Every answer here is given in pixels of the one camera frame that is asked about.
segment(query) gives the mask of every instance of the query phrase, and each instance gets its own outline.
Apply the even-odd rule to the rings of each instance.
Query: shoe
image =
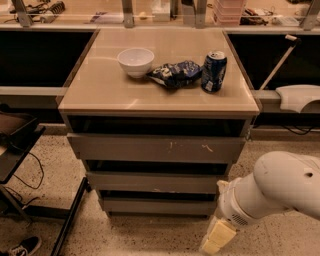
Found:
[[[9,256],[31,256],[41,246],[41,238],[33,236],[24,239],[19,245],[11,248],[8,251]]]

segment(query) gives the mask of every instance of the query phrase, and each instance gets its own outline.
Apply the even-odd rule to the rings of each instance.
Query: soda can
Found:
[[[221,89],[227,68],[227,57],[224,52],[209,52],[204,61],[201,87],[207,93],[217,92]]]

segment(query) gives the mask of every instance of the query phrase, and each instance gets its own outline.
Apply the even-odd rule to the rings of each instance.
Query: cabinet top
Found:
[[[208,94],[201,79],[192,86],[167,90],[151,79],[133,79],[121,69],[117,55],[144,47],[154,52],[152,68],[192,60],[202,66],[212,50],[225,52],[226,75],[220,91]],[[255,115],[258,106],[221,29],[184,27],[119,27],[100,30],[75,75],[59,109],[65,113],[231,113]]]

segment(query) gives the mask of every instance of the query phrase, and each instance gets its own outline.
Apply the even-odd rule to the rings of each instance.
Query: white bowl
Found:
[[[117,59],[129,76],[141,78],[150,70],[154,54],[148,49],[131,48],[120,52]]]

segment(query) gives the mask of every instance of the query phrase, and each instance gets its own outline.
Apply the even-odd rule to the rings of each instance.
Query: black wire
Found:
[[[14,196],[12,193],[10,193],[10,191],[8,191],[8,193],[10,193],[13,197],[15,197],[15,198],[23,205],[22,210],[26,209],[26,208],[30,205],[30,203],[33,202],[34,200],[40,199],[40,197],[36,196],[36,197],[30,199],[27,203],[23,203],[23,202],[22,202],[23,197],[22,197],[17,191],[15,191],[14,189],[12,189],[12,188],[10,188],[10,187],[4,187],[4,188],[5,188],[7,191],[8,191],[8,190],[11,190],[13,193],[15,193],[15,194],[19,197],[19,198],[17,198],[17,197]]]
[[[10,188],[10,187],[4,187],[7,191],[8,190],[11,190],[13,193],[15,193],[19,198],[17,198],[17,200],[19,201],[19,202],[22,202],[22,199],[23,199],[23,197],[17,192],[17,191],[15,191],[14,189],[12,189],[12,188]]]
[[[14,145],[13,142],[10,140],[10,137],[9,137],[6,133],[0,131],[0,135],[1,135],[1,134],[6,137],[6,141],[7,141],[7,143],[9,143],[9,145],[10,145],[11,147],[13,147],[14,149],[16,149],[16,150],[18,150],[18,151],[21,151],[22,153],[26,153],[25,150],[23,150],[22,148],[19,148],[19,147],[17,147],[16,145]],[[44,170],[43,170],[43,166],[42,166],[42,164],[41,164],[40,159],[39,159],[36,155],[34,155],[33,153],[31,153],[30,151],[27,152],[27,154],[33,156],[33,157],[37,160],[37,162],[38,162],[38,164],[39,164],[39,167],[40,167],[40,170],[41,170],[41,174],[42,174],[42,175],[41,175],[41,178],[40,178],[39,184],[38,184],[37,186],[33,187],[33,186],[27,184],[25,181],[23,181],[19,176],[15,175],[15,174],[13,174],[13,176],[16,177],[18,180],[20,180],[20,181],[21,181],[24,185],[26,185],[27,187],[36,190],[36,189],[38,189],[38,188],[41,186],[41,184],[42,184],[42,181],[43,181],[43,178],[44,178]]]
[[[304,128],[299,128],[299,127],[297,127],[297,126],[293,126],[294,129],[296,129],[296,130],[298,130],[298,131],[300,131],[300,132],[294,131],[292,128],[289,128],[289,127],[287,127],[287,126],[282,126],[282,127],[285,128],[285,129],[287,129],[288,131],[294,133],[294,134],[297,134],[297,135],[306,135],[306,134],[308,134],[308,133],[310,133],[310,132],[318,132],[318,131],[312,131],[313,129],[317,128],[317,127],[315,127],[315,126],[311,126],[311,127],[309,127],[309,128],[306,128],[306,129],[304,129]]]

